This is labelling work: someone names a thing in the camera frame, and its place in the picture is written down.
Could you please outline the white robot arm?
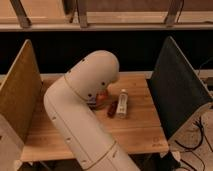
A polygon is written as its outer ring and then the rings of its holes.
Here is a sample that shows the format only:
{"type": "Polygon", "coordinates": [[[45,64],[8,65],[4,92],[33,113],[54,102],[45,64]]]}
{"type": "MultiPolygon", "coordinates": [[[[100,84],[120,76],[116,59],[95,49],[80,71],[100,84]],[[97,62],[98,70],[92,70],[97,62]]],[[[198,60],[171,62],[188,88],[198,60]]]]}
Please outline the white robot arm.
{"type": "Polygon", "coordinates": [[[117,57],[97,50],[57,79],[44,94],[48,117],[84,171],[140,171],[88,106],[118,77],[117,57]]]}

